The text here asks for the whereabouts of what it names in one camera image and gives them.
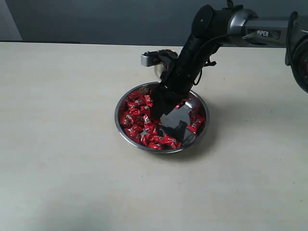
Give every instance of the bowl rim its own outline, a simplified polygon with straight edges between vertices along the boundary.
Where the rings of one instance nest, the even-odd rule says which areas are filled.
[[[116,108],[115,108],[115,124],[116,124],[116,128],[117,130],[119,131],[119,133],[121,134],[121,136],[128,142],[130,143],[131,145],[137,147],[137,148],[140,148],[144,151],[148,151],[148,152],[151,152],[151,153],[158,153],[158,154],[169,154],[169,153],[176,153],[176,152],[179,152],[179,151],[182,151],[184,149],[187,149],[189,147],[191,147],[193,144],[197,143],[200,141],[200,139],[206,134],[206,131],[208,129],[208,126],[209,126],[209,122],[210,122],[210,113],[209,113],[209,110],[208,110],[208,107],[205,103],[205,101],[196,93],[194,92],[193,90],[190,90],[190,93],[193,94],[197,99],[200,100],[201,104],[203,105],[203,107],[205,108],[205,117],[206,117],[206,120],[205,120],[205,127],[204,129],[202,130],[202,132],[199,134],[199,136],[197,138],[194,139],[193,142],[191,143],[188,143],[186,144],[185,146],[182,146],[180,148],[176,148],[176,149],[169,149],[169,150],[157,150],[157,149],[150,149],[146,146],[143,146],[141,144],[138,144],[136,143],[135,141],[131,140],[128,135],[124,132],[124,130],[121,128],[121,125],[120,125],[120,122],[119,122],[119,119],[118,119],[118,114],[119,114],[119,108],[120,108],[120,105],[122,103],[122,101],[128,97],[128,95],[130,93],[132,93],[133,91],[141,88],[141,87],[146,87],[148,85],[151,85],[151,84],[159,84],[160,82],[159,81],[155,81],[155,82],[149,82],[149,83],[144,83],[144,84],[140,84],[134,88],[132,88],[131,90],[129,90],[127,93],[125,93],[122,98],[119,100],[119,102],[117,103],[116,105]]]

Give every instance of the black robotic arm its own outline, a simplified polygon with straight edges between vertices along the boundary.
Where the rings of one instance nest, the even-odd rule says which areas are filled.
[[[210,56],[224,44],[247,46],[275,45],[286,47],[286,65],[290,65],[298,85],[308,93],[308,17],[293,12],[289,18],[259,18],[242,5],[220,11],[210,5],[196,14],[189,38],[179,56],[167,50],[146,52],[141,64],[152,66],[168,64],[161,74],[161,83],[152,92],[151,117],[167,115],[188,97],[195,80],[201,77],[202,68],[215,65]]]

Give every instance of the table surface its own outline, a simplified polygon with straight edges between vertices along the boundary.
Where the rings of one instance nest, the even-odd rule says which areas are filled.
[[[207,134],[157,155],[114,109],[160,48],[0,43],[1,230],[307,230],[308,96],[285,50],[219,49],[193,88]]]

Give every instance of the candy pile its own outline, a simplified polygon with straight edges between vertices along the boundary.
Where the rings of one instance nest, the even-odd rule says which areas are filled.
[[[150,109],[153,101],[150,98],[151,91],[136,90],[128,96],[125,102],[124,114],[120,124],[124,127],[125,133],[136,143],[151,149],[176,149],[181,147],[181,142],[170,136],[160,136],[160,120],[150,119]],[[179,103],[175,109],[185,105],[185,100]],[[196,133],[197,129],[204,122],[204,118],[198,115],[197,111],[190,111],[191,124],[187,127],[191,132]]]

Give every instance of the metal bowl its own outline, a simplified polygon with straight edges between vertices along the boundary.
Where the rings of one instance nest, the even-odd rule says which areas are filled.
[[[205,135],[210,122],[209,111],[205,102],[198,94],[196,94],[192,90],[189,93],[189,100],[186,101],[186,104],[183,107],[181,107],[180,109],[174,109],[168,115],[163,115],[161,117],[161,128],[159,131],[159,135],[166,134],[170,137],[177,139],[182,143],[182,146],[180,148],[168,149],[168,150],[150,149],[130,139],[130,137],[128,137],[124,132],[124,128],[120,125],[120,119],[124,114],[124,112],[127,110],[128,95],[131,94],[133,91],[140,91],[146,94],[149,92],[150,89],[154,89],[156,86],[158,86],[158,84],[159,82],[145,83],[128,91],[120,99],[119,103],[116,106],[115,124],[118,131],[123,136],[123,138],[137,148],[152,153],[160,153],[160,154],[179,152],[198,142]],[[190,117],[188,112],[192,109],[197,109],[197,108],[199,108],[199,115],[205,118],[205,122],[199,127],[197,133],[194,134],[186,127],[190,125]]]

